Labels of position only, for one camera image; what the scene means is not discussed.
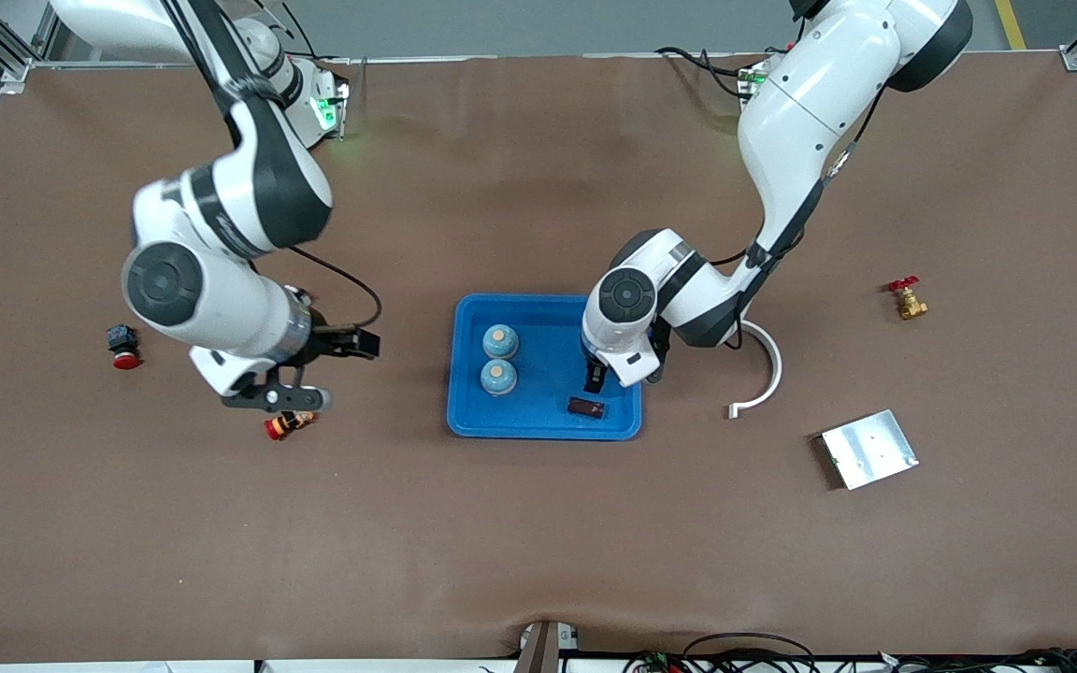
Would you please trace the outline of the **silver metal plate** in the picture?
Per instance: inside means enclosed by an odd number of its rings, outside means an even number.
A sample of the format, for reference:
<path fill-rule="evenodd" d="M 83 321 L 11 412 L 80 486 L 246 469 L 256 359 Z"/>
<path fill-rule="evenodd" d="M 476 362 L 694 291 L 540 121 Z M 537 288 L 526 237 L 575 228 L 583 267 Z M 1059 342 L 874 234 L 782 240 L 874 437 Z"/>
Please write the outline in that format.
<path fill-rule="evenodd" d="M 819 439 L 847 490 L 897 476 L 919 465 L 911 444 L 890 409 L 821 432 Z"/>

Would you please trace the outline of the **metal mount bracket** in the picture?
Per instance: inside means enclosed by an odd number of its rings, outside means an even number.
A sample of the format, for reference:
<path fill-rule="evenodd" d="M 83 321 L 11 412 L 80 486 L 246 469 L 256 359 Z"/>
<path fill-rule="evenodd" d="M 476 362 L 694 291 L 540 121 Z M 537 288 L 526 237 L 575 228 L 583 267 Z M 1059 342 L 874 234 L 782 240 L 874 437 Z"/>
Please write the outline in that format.
<path fill-rule="evenodd" d="M 530 623 L 520 644 L 512 673 L 572 673 L 571 660 L 581 654 L 581 630 L 573 623 Z"/>

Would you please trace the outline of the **red mushroom push button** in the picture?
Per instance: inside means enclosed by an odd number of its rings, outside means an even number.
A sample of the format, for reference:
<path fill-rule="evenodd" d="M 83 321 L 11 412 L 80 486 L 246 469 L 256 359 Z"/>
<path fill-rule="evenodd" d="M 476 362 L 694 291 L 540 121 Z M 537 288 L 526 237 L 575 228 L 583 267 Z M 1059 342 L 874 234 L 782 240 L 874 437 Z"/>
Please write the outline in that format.
<path fill-rule="evenodd" d="M 120 323 L 106 331 L 108 350 L 112 353 L 112 366 L 118 370 L 132 370 L 141 366 L 138 354 L 138 336 L 131 325 Z"/>

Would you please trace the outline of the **brown table cover sheet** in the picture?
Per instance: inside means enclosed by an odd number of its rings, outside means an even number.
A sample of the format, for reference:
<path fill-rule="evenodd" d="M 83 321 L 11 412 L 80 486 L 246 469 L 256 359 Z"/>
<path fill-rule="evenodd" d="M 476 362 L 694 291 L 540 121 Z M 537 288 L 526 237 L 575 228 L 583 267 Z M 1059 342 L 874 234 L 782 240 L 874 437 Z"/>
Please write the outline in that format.
<path fill-rule="evenodd" d="M 760 222 L 735 104 L 661 59 L 373 64 L 316 150 L 313 247 L 380 293 L 378 361 L 283 441 L 187 349 L 106 331 L 134 192 L 230 148 L 200 78 L 38 71 L 0 99 L 0 662 L 493 656 L 534 621 L 590 649 L 713 632 L 821 654 L 1077 648 L 1077 74 L 971 54 L 884 96 L 757 295 L 765 363 L 674 346 L 624 441 L 446 425 L 454 307 L 581 294 L 669 226 Z M 927 316 L 890 281 L 917 276 Z M 890 409 L 919 465 L 847 490 L 821 432 Z"/>

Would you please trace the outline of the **orange emergency stop button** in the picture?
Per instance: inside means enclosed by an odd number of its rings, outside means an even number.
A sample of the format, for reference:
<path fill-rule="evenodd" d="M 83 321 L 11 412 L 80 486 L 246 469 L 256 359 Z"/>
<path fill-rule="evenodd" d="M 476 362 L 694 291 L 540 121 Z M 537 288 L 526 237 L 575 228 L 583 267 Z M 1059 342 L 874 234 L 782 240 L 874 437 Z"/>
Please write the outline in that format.
<path fill-rule="evenodd" d="M 313 410 L 283 410 L 264 421 L 266 435 L 272 440 L 284 440 L 295 431 L 311 425 L 318 419 Z"/>

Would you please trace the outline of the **blue plastic tray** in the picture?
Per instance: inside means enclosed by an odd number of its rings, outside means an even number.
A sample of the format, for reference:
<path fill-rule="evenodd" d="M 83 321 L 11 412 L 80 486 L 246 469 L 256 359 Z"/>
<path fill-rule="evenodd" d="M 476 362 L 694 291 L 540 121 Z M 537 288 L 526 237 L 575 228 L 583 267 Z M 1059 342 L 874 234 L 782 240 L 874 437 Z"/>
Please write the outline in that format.
<path fill-rule="evenodd" d="M 477 438 L 543 440 L 628 440 L 644 422 L 644 391 L 620 385 L 609 371 L 599 394 L 584 391 L 586 361 L 581 348 L 585 295 L 470 294 L 457 304 L 452 334 L 446 422 L 454 434 Z M 518 383 L 492 396 L 479 375 L 490 361 L 484 331 L 508 324 L 521 346 L 510 362 Z M 603 402 L 604 418 L 567 412 L 570 396 Z"/>

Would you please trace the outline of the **white curved pipe clamp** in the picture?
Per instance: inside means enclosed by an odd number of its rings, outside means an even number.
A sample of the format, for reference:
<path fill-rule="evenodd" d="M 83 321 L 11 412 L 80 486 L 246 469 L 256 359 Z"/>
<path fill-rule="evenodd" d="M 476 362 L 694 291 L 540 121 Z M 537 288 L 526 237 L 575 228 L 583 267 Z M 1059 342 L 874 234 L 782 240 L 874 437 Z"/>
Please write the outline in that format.
<path fill-rule="evenodd" d="M 743 402 L 731 402 L 729 408 L 727 408 L 728 419 L 738 419 L 743 412 L 747 412 L 749 409 L 757 408 L 757 406 L 765 404 L 781 387 L 783 379 L 783 353 L 781 346 L 774 340 L 774 337 L 764 330 L 761 325 L 745 319 L 740 320 L 739 326 L 744 336 L 753 337 L 763 346 L 770 365 L 770 376 L 765 391 L 759 396 Z"/>

